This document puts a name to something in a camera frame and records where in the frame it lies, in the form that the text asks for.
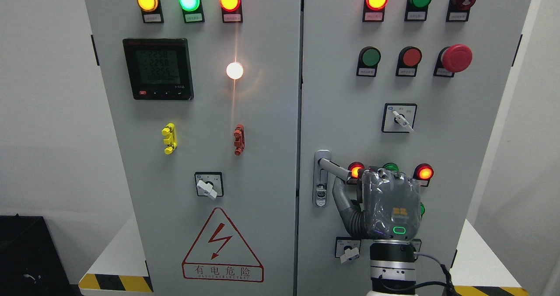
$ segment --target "lightning bolt symbol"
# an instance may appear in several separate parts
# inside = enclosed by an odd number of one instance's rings
[[[216,236],[218,236],[218,233],[220,231],[222,231],[222,229],[224,228],[224,226],[226,226],[224,223],[220,223],[218,225],[218,228],[216,228],[216,231],[214,232],[214,235],[212,235],[212,237],[210,237],[210,240],[208,240],[208,242],[216,242],[216,241],[220,241],[220,240],[224,240],[224,243],[222,244],[222,246],[218,249],[218,251],[213,252],[212,253],[212,260],[214,260],[214,258],[216,258],[218,256],[218,252],[220,252],[220,250],[222,250],[222,248],[224,248],[224,246],[226,246],[226,244],[228,243],[228,241],[230,241],[232,236],[227,236],[227,237],[222,237],[222,238],[216,238]]]

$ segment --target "white indicator light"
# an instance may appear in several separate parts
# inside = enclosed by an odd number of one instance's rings
[[[226,74],[230,79],[236,80],[243,76],[243,65],[239,62],[232,62],[226,67]]]

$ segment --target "lcd display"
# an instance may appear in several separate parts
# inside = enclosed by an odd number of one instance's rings
[[[177,52],[172,50],[137,50],[136,59],[143,84],[180,84]]]

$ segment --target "gray metal panel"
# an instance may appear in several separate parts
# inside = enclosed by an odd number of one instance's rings
[[[430,163],[435,176],[422,191],[426,214],[418,238],[422,252],[451,264],[530,2],[477,0],[468,23],[446,23],[448,0],[432,0],[426,22],[404,22],[406,0],[388,0],[383,23],[362,23],[363,1],[304,1],[299,295],[371,289],[370,243],[341,266],[333,247],[346,231],[332,195],[325,208],[312,202],[318,149],[330,150],[343,166],[396,162],[412,174]],[[452,79],[433,77],[438,53],[456,43],[470,46],[472,65]],[[358,53],[368,45],[382,54],[377,77],[356,77]],[[398,54],[408,45],[422,50],[418,75],[395,77]],[[414,133],[381,132],[385,103],[418,104]],[[418,282],[444,279],[432,260],[416,266]],[[441,288],[417,292],[435,295]]]
[[[184,24],[178,0],[161,1],[165,23],[144,24],[136,0],[86,0],[155,294],[290,295],[300,0],[242,0],[242,24],[223,24],[218,0],[202,0],[206,22],[198,24]],[[194,100],[133,100],[122,47],[129,37],[187,38]],[[225,68],[235,59],[245,74],[234,84]],[[168,122],[178,131],[169,156],[160,133]],[[238,123],[246,149],[236,157]],[[196,196],[196,171],[223,172],[224,197]],[[218,206],[262,262],[264,282],[183,278],[182,261]]]

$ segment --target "red terminal clip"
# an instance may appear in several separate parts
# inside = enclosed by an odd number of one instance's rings
[[[245,128],[242,124],[239,124],[235,127],[234,130],[234,146],[235,146],[235,155],[239,156],[245,150]]]

